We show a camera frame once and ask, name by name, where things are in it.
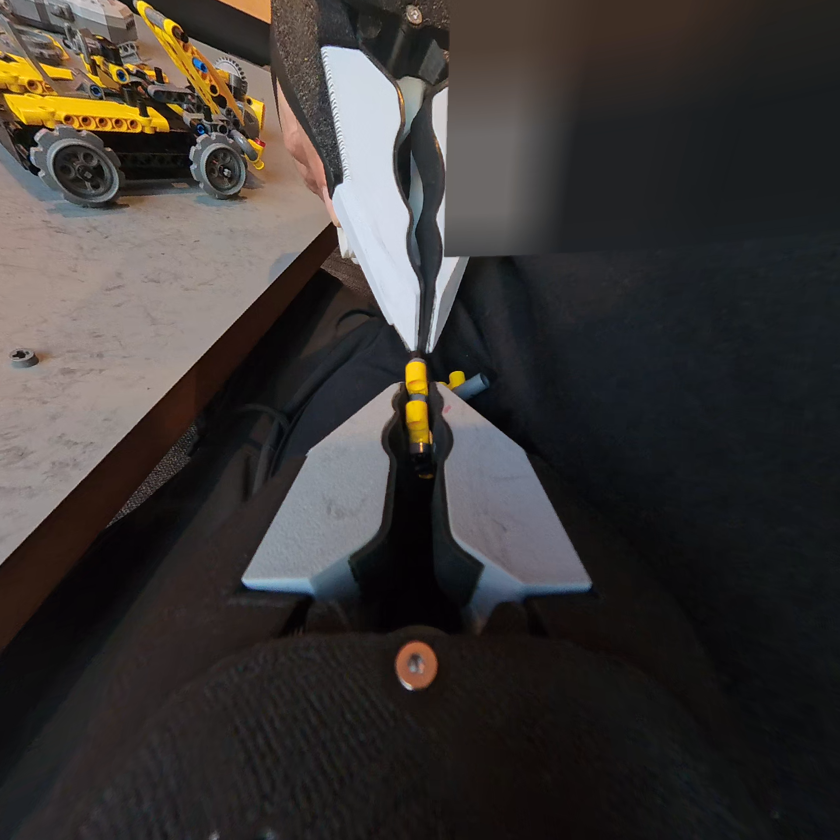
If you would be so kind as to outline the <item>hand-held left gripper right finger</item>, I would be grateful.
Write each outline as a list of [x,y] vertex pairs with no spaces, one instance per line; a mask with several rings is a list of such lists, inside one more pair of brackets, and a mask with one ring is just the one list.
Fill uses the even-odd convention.
[[434,574],[478,632],[502,603],[588,592],[592,579],[526,452],[459,395],[434,397]]

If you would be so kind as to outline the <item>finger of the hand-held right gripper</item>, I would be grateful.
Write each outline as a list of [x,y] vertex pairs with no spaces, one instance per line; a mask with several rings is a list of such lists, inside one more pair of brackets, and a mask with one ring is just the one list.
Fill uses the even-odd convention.
[[410,351],[429,353],[425,283],[411,245],[413,211],[397,176],[397,152],[429,83],[392,79],[361,49],[321,47],[342,181],[332,206],[339,243],[363,270],[385,319]]
[[413,120],[413,214],[419,260],[417,351],[431,353],[455,302],[467,257],[446,257],[445,187],[448,87],[425,91]]

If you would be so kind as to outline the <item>yellow grey toy brick assembly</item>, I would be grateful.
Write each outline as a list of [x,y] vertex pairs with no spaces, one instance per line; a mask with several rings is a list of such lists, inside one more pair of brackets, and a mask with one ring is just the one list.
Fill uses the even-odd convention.
[[[469,401],[490,387],[488,377],[483,373],[466,378],[462,371],[452,371],[447,382],[439,385]],[[434,478],[434,436],[431,430],[428,411],[429,379],[426,361],[412,357],[405,368],[407,391],[405,407],[405,426],[408,436],[408,452],[413,467],[424,480]]]

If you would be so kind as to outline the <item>yellow black toy vehicle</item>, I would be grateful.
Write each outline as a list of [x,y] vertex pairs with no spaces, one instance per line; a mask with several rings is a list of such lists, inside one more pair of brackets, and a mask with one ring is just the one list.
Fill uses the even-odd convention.
[[82,207],[144,182],[231,200],[265,167],[244,68],[148,2],[2,2],[1,89],[3,146]]

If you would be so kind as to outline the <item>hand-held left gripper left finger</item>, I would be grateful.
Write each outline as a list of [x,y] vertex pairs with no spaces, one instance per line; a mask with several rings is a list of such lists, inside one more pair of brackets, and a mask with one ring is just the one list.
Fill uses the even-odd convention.
[[403,390],[387,386],[309,450],[241,577],[246,589],[350,602],[371,584],[392,525],[389,436]]

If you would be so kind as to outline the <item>person's right hand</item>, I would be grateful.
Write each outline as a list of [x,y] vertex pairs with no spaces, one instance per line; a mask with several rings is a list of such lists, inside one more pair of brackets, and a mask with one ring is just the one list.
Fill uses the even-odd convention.
[[302,128],[297,116],[292,111],[278,81],[275,81],[276,107],[286,148],[294,161],[303,181],[308,189],[319,196],[327,207],[332,223],[340,228],[340,221],[334,211],[332,198],[329,194],[323,163]]

